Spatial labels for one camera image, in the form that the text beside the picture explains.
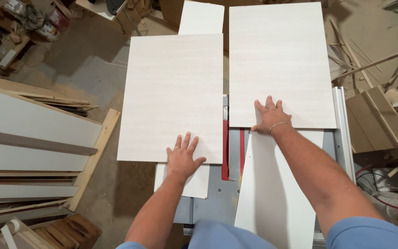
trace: shirt sleeve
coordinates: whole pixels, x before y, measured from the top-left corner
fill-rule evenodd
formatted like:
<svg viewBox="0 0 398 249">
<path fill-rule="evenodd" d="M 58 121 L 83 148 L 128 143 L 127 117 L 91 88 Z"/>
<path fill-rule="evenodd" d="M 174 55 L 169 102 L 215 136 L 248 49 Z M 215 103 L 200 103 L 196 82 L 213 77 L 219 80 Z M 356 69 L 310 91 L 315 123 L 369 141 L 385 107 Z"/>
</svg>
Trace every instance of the shirt sleeve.
<svg viewBox="0 0 398 249">
<path fill-rule="evenodd" d="M 137 242 L 125 242 L 120 244 L 116 249 L 146 249 L 145 246 L 137 243 Z"/>
<path fill-rule="evenodd" d="M 376 218 L 346 218 L 329 229 L 326 248 L 395 249 L 398 248 L 398 227 Z"/>
</svg>

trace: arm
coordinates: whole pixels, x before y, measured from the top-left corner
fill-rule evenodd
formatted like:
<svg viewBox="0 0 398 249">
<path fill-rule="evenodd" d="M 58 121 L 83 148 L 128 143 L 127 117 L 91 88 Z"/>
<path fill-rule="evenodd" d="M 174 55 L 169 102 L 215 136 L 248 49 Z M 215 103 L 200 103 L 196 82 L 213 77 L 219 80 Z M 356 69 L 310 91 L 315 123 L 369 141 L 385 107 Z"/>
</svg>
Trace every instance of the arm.
<svg viewBox="0 0 398 249">
<path fill-rule="evenodd" d="M 167 177 L 159 189 L 144 204 L 136 215 L 125 237 L 125 242 L 134 241 L 148 249 L 163 248 L 173 224 L 174 215 L 180 195 L 184 190 L 187 178 L 205 162 L 205 157 L 193 161 L 193 152 L 199 138 L 196 136 L 190 147 L 190 133 L 179 135 L 172 151 L 167 148 Z"/>
<path fill-rule="evenodd" d="M 316 211 L 325 238 L 329 228 L 344 218 L 365 216 L 383 220 L 340 165 L 291 126 L 291 115 L 284 112 L 281 100 L 274 105 L 268 96 L 265 107 L 257 100 L 254 104 L 262 113 L 262 122 L 253 126 L 252 131 L 271 131 L 299 187 Z"/>
</svg>

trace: concrete floor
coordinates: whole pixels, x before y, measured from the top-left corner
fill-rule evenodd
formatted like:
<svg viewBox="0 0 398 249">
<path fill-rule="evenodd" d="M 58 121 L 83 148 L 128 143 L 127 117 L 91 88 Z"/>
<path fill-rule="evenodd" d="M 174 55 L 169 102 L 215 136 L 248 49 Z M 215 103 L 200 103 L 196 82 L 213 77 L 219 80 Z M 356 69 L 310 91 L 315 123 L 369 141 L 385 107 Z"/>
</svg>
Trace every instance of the concrete floor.
<svg viewBox="0 0 398 249">
<path fill-rule="evenodd" d="M 380 9 L 379 4 L 378 0 L 346 0 L 324 10 L 327 43 L 336 42 L 329 25 L 329 18 L 333 18 L 373 60 L 397 52 L 398 25 L 394 25 L 398 16 Z M 121 20 L 126 31 L 131 33 L 128 21 Z M 177 28 L 165 22 L 160 12 L 142 19 L 138 28 L 147 36 L 177 34 Z M 109 108 L 122 110 L 127 68 L 107 63 L 127 62 L 129 44 L 129 36 L 123 35 L 118 25 L 85 13 L 84 19 L 71 21 L 58 42 L 48 45 L 50 56 L 42 65 L 24 67 L 9 79 L 54 89 L 70 98 L 89 100 L 100 106 L 91 111 L 89 117 L 102 122 Z M 224 55 L 224 93 L 228 93 L 228 54 Z M 387 82 L 397 65 L 398 59 L 395 59 L 381 64 L 383 73 L 375 68 L 371 70 L 380 81 Z M 358 81 L 357 85 L 368 88 L 364 81 Z M 122 243 L 139 209 L 153 194 L 155 163 L 116 161 L 118 127 L 119 124 L 77 209 L 103 231 L 95 249 L 115 248 Z M 188 240 L 188 236 L 182 235 L 182 226 L 174 224 L 166 248 L 178 249 Z"/>
</svg>

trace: workbench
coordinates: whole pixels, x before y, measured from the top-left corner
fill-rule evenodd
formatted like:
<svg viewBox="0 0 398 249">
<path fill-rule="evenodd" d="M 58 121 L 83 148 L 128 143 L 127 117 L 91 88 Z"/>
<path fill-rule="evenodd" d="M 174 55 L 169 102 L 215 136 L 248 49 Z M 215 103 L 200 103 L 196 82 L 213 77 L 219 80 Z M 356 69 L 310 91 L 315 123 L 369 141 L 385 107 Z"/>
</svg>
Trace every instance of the workbench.
<svg viewBox="0 0 398 249">
<path fill-rule="evenodd" d="M 324 130 L 322 149 L 340 164 L 355 183 L 343 87 L 333 88 L 333 98 L 337 129 Z M 185 235 L 192 234 L 194 224 L 199 219 L 209 219 L 234 225 L 241 172 L 243 172 L 250 129 L 228 128 L 228 107 L 228 96 L 224 95 L 224 162 L 223 164 L 210 165 L 207 199 L 181 196 L 177 206 L 174 223 L 184 224 Z M 325 240 L 316 218 L 313 249 L 324 247 Z"/>
</svg>

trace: finger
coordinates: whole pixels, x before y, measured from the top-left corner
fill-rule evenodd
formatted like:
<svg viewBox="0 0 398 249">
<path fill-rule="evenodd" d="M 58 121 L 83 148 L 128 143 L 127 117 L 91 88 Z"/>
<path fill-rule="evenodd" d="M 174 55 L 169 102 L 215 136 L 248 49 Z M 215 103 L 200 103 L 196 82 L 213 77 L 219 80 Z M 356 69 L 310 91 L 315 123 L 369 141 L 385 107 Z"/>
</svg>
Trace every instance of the finger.
<svg viewBox="0 0 398 249">
<path fill-rule="evenodd" d="M 180 143 L 182 142 L 182 136 L 181 135 L 177 135 L 176 138 L 176 143 L 174 144 L 174 149 L 178 149 L 180 148 Z"/>
<path fill-rule="evenodd" d="M 204 163 L 205 161 L 207 161 L 207 158 L 203 157 L 199 157 L 198 159 L 195 160 L 195 164 L 197 167 L 199 167 L 202 163 Z"/>
<path fill-rule="evenodd" d="M 190 144 L 190 137 L 191 137 L 191 133 L 187 132 L 184 138 L 184 142 L 182 143 L 181 148 L 183 149 L 187 149 L 188 148 L 188 144 Z"/>
<path fill-rule="evenodd" d="M 271 109 L 274 107 L 273 97 L 271 97 L 271 95 L 267 97 L 267 100 L 265 101 L 265 107 L 267 109 Z"/>
<path fill-rule="evenodd" d="M 282 108 L 282 101 L 281 101 L 281 100 L 278 100 L 278 101 L 276 102 L 276 108 L 279 109 L 279 110 L 281 110 L 281 111 L 284 110 L 284 109 Z"/>
<path fill-rule="evenodd" d="M 261 112 L 264 113 L 267 111 L 267 109 L 258 101 L 254 101 L 254 106 Z"/>
<path fill-rule="evenodd" d="M 198 143 L 199 143 L 199 137 L 196 136 L 191 142 L 190 147 L 188 147 L 188 150 L 191 151 L 191 153 L 195 152 Z"/>
</svg>

